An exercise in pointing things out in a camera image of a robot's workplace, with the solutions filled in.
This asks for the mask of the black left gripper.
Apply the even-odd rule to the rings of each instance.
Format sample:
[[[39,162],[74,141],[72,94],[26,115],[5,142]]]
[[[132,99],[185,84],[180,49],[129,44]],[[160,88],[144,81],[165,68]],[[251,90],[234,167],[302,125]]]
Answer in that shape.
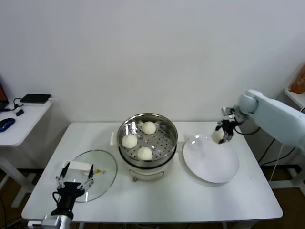
[[[70,162],[66,162],[60,175],[56,176],[55,179],[57,182],[57,192],[60,195],[57,209],[72,212],[76,199],[82,196],[85,190],[88,190],[94,183],[94,165],[89,170],[87,180],[82,184],[79,182],[63,182],[69,166]]]

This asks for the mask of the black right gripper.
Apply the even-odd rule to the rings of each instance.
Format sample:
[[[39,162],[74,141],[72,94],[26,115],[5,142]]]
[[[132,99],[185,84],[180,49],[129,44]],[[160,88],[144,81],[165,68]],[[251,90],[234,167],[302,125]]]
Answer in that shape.
[[[233,138],[234,128],[236,127],[236,124],[237,122],[235,119],[224,118],[223,120],[217,122],[215,131],[222,130],[224,132],[218,144],[224,144],[231,141],[231,139]]]

